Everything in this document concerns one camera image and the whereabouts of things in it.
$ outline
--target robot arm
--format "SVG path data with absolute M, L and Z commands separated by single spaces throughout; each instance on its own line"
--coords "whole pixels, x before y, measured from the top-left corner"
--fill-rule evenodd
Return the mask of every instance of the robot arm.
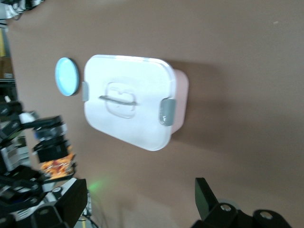
M 195 179 L 195 203 L 201 220 L 191 228 L 291 228 L 274 211 L 256 210 L 251 217 L 230 204 L 219 203 L 204 178 Z
M 61 117 L 29 117 L 19 102 L 1 103 L 0 115 L 9 118 L 0 129 L 0 227 L 74 227 L 87 205 L 87 188 L 85 180 L 72 178 L 74 156 L 64 138 L 67 127 Z M 43 164 L 40 171 L 21 165 L 12 143 L 20 131 L 28 128 L 33 128 L 39 140 L 33 151 Z M 46 190 L 48 183 L 62 180 L 68 181 Z

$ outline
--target white container lid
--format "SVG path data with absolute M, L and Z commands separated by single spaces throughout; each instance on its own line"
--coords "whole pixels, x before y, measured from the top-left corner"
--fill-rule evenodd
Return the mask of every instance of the white container lid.
M 166 62 L 96 55 L 84 73 L 85 117 L 95 129 L 149 151 L 171 137 L 176 80 Z

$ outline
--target cable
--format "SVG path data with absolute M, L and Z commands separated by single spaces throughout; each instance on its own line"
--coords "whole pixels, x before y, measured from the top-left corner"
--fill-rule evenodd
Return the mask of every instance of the cable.
M 21 16 L 22 16 L 22 13 L 19 14 L 19 17 L 18 17 L 17 19 L 16 19 L 16 16 L 14 16 L 13 19 L 14 19 L 14 20 L 19 20 L 19 19 L 21 18 Z
M 92 224 L 92 227 L 94 226 L 95 228 L 99 228 L 99 226 L 93 221 L 93 220 L 91 220 L 91 218 L 90 217 L 88 217 L 88 216 L 86 216 L 86 215 L 83 215 L 85 218 L 87 218 L 90 222 L 91 222 L 91 224 Z
M 23 12 L 21 11 L 17 11 L 17 9 L 15 9 L 14 7 L 11 7 L 11 9 L 14 11 L 14 13 L 18 14 L 22 14 Z
M 13 8 L 13 10 L 18 13 L 18 14 L 21 14 L 23 13 L 24 11 L 26 11 L 25 9 L 22 9 L 21 8 L 21 4 L 20 4 L 20 1 L 17 3 L 17 8 L 14 7 L 14 5 L 11 6 Z

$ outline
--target green light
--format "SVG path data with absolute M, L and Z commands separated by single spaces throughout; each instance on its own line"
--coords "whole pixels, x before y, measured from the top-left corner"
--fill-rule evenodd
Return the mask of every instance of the green light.
M 96 180 L 89 185 L 88 189 L 90 190 L 90 192 L 96 193 L 98 191 L 103 190 L 106 187 L 107 183 L 108 183 L 108 181 L 106 178 L 104 178 L 103 180 L 99 180 L 99 181 Z

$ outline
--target metal screw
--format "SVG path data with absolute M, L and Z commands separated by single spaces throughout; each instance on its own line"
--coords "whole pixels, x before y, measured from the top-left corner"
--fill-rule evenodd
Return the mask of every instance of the metal screw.
M 59 192 L 61 190 L 61 187 L 57 187 L 55 189 L 52 190 L 52 192 Z
M 0 224 L 5 222 L 6 222 L 6 218 L 0 218 Z
M 34 203 L 36 203 L 38 200 L 36 199 L 36 198 L 32 198 L 31 200 L 30 200 L 30 203 L 32 203 L 32 204 L 34 204 Z
M 227 204 L 222 204 L 220 208 L 222 208 L 224 211 L 231 211 L 231 207 Z
M 260 213 L 260 215 L 261 215 L 263 218 L 269 219 L 269 220 L 271 220 L 271 219 L 273 218 L 272 215 L 271 215 L 269 212 L 267 212 L 267 211 L 262 211 L 262 212 Z

